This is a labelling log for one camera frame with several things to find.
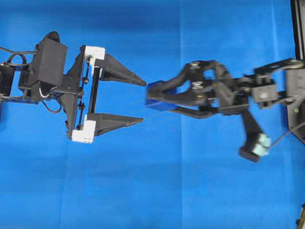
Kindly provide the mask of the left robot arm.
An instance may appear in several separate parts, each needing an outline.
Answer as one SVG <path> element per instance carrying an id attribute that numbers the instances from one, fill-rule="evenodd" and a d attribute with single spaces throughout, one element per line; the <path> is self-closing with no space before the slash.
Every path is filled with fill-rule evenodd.
<path id="1" fill-rule="evenodd" d="M 67 48 L 46 39 L 37 44 L 33 60 L 25 53 L 12 53 L 0 65 L 1 102 L 38 104 L 55 100 L 66 116 L 67 137 L 91 143 L 96 136 L 142 122 L 142 118 L 96 113 L 99 81 L 145 86 L 145 81 L 105 49 L 84 45 L 68 72 L 64 72 Z"/>

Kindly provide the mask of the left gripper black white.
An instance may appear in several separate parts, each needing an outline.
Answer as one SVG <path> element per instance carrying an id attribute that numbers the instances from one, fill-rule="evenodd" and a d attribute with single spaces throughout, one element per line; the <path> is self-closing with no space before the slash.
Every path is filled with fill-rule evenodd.
<path id="1" fill-rule="evenodd" d="M 74 64 L 63 76 L 61 86 L 61 105 L 67 116 L 65 121 L 67 137 L 74 142 L 90 144 L 93 142 L 94 136 L 100 136 L 119 128 L 141 123 L 143 119 L 138 117 L 89 113 L 85 116 L 84 123 L 80 124 L 80 129 L 75 129 L 77 112 L 78 110 L 83 111 L 83 106 L 79 101 L 83 96 L 81 80 L 86 62 L 89 62 L 89 66 L 93 69 L 94 67 L 101 68 L 100 81 L 146 86 L 146 82 L 137 74 L 125 67 L 112 55 L 105 54 L 105 48 L 83 45 L 80 48 L 80 53 L 75 58 Z"/>

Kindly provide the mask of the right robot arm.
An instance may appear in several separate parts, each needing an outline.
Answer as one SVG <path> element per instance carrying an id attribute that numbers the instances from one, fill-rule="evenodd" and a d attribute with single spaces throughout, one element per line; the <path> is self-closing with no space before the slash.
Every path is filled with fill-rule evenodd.
<path id="1" fill-rule="evenodd" d="M 148 84 L 145 105 L 197 119 L 214 114 L 242 114 L 249 109 L 250 97 L 261 109 L 276 103 L 290 105 L 303 90 L 280 92 L 272 75 L 279 70 L 296 73 L 304 68 L 304 61 L 286 59 L 255 68 L 253 74 L 233 78 L 222 63 L 198 60 L 186 64 L 168 81 Z"/>

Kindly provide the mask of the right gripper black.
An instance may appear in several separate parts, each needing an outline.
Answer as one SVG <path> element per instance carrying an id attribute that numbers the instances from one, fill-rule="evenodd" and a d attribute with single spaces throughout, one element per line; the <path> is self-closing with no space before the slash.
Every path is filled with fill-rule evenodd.
<path id="1" fill-rule="evenodd" d="M 208 70 L 214 71 L 214 81 L 205 79 L 204 72 Z M 177 93 L 176 89 L 186 81 L 190 83 L 189 88 Z M 146 98 L 174 104 L 176 107 L 171 112 L 196 119 L 206 119 L 216 113 L 239 115 L 249 107 L 248 97 L 240 93 L 226 67 L 214 60 L 190 62 L 176 77 L 149 84 Z"/>

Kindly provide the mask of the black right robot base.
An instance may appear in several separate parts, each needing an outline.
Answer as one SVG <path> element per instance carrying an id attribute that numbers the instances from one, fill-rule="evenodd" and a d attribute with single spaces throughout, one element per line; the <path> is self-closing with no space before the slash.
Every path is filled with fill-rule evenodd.
<path id="1" fill-rule="evenodd" d="M 305 62 L 305 2 L 290 1 L 294 31 L 295 57 Z M 288 94 L 296 101 L 288 105 L 287 121 L 289 130 L 302 143 L 305 142 L 305 66 L 289 69 L 285 74 Z"/>

